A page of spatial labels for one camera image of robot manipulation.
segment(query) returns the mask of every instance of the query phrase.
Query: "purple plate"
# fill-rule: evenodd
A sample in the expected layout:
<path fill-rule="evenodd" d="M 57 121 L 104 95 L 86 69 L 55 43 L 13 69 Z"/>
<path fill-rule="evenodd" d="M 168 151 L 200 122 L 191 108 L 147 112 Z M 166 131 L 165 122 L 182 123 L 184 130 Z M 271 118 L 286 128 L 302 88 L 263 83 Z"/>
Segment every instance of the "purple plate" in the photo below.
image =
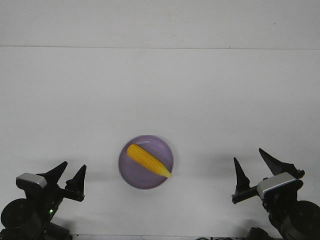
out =
<path fill-rule="evenodd" d="M 159 137 L 152 135 L 138 136 L 129 141 L 119 156 L 119 170 L 123 179 L 137 189 L 152 189 L 162 184 L 167 178 L 145 168 L 127 155 L 131 144 L 137 144 L 159 159 L 171 172 L 174 166 L 174 156 L 170 147 Z"/>

